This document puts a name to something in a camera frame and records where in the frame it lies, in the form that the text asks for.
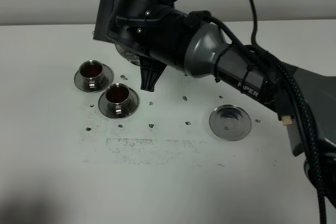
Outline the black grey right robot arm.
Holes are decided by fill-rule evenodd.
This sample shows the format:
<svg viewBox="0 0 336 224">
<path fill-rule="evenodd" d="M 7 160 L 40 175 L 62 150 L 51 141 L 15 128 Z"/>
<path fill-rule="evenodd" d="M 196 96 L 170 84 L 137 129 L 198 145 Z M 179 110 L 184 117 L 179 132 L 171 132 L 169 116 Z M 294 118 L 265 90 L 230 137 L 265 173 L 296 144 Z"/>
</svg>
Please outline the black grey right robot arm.
<svg viewBox="0 0 336 224">
<path fill-rule="evenodd" d="M 117 0 L 108 38 L 140 59 L 141 89 L 153 91 L 166 66 L 188 76 L 213 75 L 272 111 L 290 117 L 292 153 L 308 152 L 305 171 L 315 182 L 319 159 L 326 189 L 335 191 L 335 77 L 278 60 L 242 44 L 208 11 L 188 14 L 177 0 Z"/>
</svg>

